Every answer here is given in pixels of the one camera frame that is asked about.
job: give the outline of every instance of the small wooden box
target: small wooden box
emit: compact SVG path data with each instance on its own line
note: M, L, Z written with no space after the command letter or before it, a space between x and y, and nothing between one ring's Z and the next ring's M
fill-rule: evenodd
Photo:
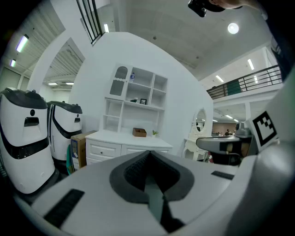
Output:
M146 131L144 129L139 129L139 128L133 128L132 134L135 137L146 137L147 136Z

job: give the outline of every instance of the round ceiling light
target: round ceiling light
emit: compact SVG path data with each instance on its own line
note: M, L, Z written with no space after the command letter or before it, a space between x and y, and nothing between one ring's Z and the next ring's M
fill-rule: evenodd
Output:
M239 32L239 26L236 23L230 23L229 26L227 27L227 30L231 34L236 34L237 32Z

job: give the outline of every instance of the arched window decoration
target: arched window decoration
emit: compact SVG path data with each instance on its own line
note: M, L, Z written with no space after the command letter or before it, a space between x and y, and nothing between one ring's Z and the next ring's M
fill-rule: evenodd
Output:
M117 69L115 77L118 79L126 79L128 69L124 66L121 66Z

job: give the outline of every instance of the round mirror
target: round mirror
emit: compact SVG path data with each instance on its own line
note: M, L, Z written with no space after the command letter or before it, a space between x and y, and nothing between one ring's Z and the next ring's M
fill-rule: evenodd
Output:
M205 110L201 109L198 114L197 117L195 119L195 124L197 126L197 130L199 132L201 132L204 127L205 127L205 122L206 122L206 114L205 114Z

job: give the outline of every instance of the cardboard box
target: cardboard box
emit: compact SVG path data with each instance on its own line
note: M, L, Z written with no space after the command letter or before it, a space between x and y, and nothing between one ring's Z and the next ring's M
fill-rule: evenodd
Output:
M86 136L96 132L95 130L74 135L71 137L71 156L74 169L77 171L86 166Z
M144 129L140 129L140 128L133 128L132 134L135 137L146 137L147 136L146 131Z

